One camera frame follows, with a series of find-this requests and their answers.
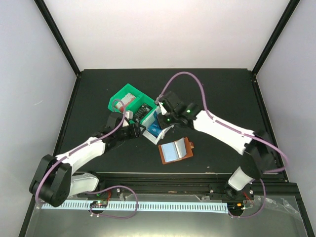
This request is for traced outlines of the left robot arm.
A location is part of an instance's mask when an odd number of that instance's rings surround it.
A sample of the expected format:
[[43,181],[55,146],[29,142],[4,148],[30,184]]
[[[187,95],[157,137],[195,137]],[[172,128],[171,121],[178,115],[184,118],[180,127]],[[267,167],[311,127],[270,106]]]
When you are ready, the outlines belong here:
[[106,191],[105,183],[92,172],[81,175],[76,172],[113,149],[117,142],[142,136],[145,129],[141,123],[132,122],[122,113],[111,113],[106,124],[82,144],[63,154],[45,155],[31,181],[30,193],[36,202],[46,202],[53,207],[59,207],[67,198],[81,193],[101,197]]

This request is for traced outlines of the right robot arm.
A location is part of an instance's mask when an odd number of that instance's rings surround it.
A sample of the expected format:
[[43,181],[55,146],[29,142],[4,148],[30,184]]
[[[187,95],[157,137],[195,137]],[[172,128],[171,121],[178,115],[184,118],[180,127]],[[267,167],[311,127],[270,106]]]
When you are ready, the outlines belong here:
[[186,105],[173,92],[159,98],[156,104],[161,109],[157,116],[161,128],[171,125],[189,127],[218,139],[242,155],[237,169],[221,188],[227,199],[233,200],[240,196],[247,184],[260,179],[274,163],[266,132],[261,130],[256,133],[228,123],[196,103]]

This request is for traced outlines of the brown leather card holder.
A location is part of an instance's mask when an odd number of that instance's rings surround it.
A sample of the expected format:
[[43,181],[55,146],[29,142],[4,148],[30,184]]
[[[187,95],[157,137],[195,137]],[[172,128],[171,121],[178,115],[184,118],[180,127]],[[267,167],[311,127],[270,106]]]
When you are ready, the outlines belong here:
[[169,164],[192,157],[194,144],[187,137],[158,146],[162,164]]

